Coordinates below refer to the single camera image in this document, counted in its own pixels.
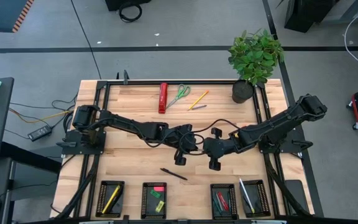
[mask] gray floor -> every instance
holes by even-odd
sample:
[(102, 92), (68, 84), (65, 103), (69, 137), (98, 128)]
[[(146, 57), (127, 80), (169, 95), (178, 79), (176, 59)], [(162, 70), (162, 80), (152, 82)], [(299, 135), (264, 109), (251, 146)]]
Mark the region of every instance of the gray floor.
[[(276, 9), (279, 1), (269, 0), (269, 4), (284, 46), (343, 46), (345, 24), (313, 26), (307, 34), (284, 29), (287, 4), (285, 1)], [(132, 24), (108, 12), (104, 0), (74, 3), (93, 47), (230, 45), (243, 29), (269, 29), (261, 0), (225, 0), (224, 4), (218, 0), (153, 0), (144, 5), (142, 18)], [(342, 7), (334, 8), (330, 16), (340, 14)], [(351, 27), (348, 39), (358, 45), (358, 23)], [(0, 48), (48, 47), (87, 47), (69, 0), (36, 0), (18, 33), (0, 33)], [(115, 78), (124, 69), (131, 79), (236, 77), (225, 51), (98, 52), (95, 57), (105, 79)], [(307, 140), (314, 142), (310, 155), (324, 214), (358, 219), (358, 132), (351, 129), (354, 116), (345, 109), (358, 91), (358, 63), (346, 52), (287, 52), (286, 65), (295, 97), (315, 94), (329, 108), (323, 120), (303, 125)], [(273, 77), (281, 76), (277, 68)], [(0, 77), (15, 78), (12, 102), (48, 106), (52, 100), (71, 100), (80, 80), (97, 79), (98, 74), (90, 53), (0, 54)], [(54, 112), (12, 108), (36, 117)], [(9, 114), (6, 128), (26, 135), (41, 126), (25, 124)], [(5, 133), (4, 140), (56, 156), (60, 151), (53, 146), (63, 136), (59, 126), (50, 137), (36, 142), (11, 133)], [(18, 170), (17, 185), (49, 184), (56, 179), (39, 170)], [(47, 219), (54, 187), (17, 192), (17, 198), (44, 194), (17, 201), (14, 218), (20, 222)]]

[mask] yellow marker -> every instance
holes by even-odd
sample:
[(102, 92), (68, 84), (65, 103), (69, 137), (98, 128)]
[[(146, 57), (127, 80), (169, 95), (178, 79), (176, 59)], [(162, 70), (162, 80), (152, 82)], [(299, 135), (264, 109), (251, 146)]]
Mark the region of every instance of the yellow marker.
[(157, 205), (157, 208), (155, 208), (155, 211), (156, 212), (160, 212), (161, 211), (161, 208), (164, 206), (164, 202), (163, 201), (160, 201), (160, 203), (158, 203)]
[(109, 202), (106, 204), (106, 206), (104, 207), (102, 214), (104, 214), (107, 210), (107, 208), (110, 206), (110, 203), (112, 202), (113, 198), (117, 195), (117, 192), (119, 190), (120, 186), (118, 185), (114, 191), (114, 193), (112, 193)]
[(191, 107), (189, 107), (188, 110), (191, 110), (191, 109), (194, 107), (194, 105), (197, 104), (207, 93), (209, 93), (209, 90), (207, 90), (202, 96), (200, 96), (200, 97), (198, 98), (198, 100), (196, 100), (196, 101), (193, 103), (193, 105), (192, 105)]

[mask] scissors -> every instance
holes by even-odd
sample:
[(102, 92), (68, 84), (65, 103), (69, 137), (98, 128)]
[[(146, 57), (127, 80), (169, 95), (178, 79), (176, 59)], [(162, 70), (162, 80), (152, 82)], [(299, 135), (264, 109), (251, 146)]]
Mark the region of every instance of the scissors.
[(178, 101), (180, 98), (189, 95), (190, 90), (191, 90), (190, 86), (185, 86), (184, 84), (180, 84), (178, 86), (178, 94), (177, 94), (177, 96), (175, 97), (175, 99), (173, 99), (171, 101), (171, 103), (168, 104), (167, 109), (170, 106), (172, 106), (174, 103), (176, 103), (176, 101)]

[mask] white cable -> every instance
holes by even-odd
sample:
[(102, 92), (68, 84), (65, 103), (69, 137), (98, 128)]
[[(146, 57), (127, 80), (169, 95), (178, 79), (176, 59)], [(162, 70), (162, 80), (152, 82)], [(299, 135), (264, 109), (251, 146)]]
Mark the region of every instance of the white cable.
[(350, 50), (347, 48), (347, 42), (346, 42), (346, 35), (347, 35), (347, 30), (349, 29), (349, 27), (352, 25), (352, 23), (356, 20), (358, 18), (358, 16), (356, 16), (356, 18), (354, 18), (353, 20), (352, 20), (352, 22), (351, 23), (349, 23), (349, 25), (347, 26), (347, 28), (346, 28), (346, 31), (345, 31), (345, 48), (346, 48), (346, 50), (347, 50), (347, 52), (352, 56), (352, 57), (354, 57), (354, 59), (356, 59), (357, 61), (358, 61), (358, 58), (356, 57), (356, 56), (354, 56), (351, 52), (350, 52)]

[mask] power adapter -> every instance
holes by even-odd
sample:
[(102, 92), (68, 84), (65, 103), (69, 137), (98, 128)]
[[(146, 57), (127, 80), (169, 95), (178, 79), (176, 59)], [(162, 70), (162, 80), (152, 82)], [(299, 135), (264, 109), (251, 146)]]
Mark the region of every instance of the power adapter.
[(37, 129), (33, 132), (31, 132), (30, 134), (28, 134), (27, 136), (30, 138), (31, 141), (36, 141), (40, 138), (43, 138), (47, 135), (52, 134), (52, 129), (50, 128), (50, 126), (46, 125), (40, 129)]

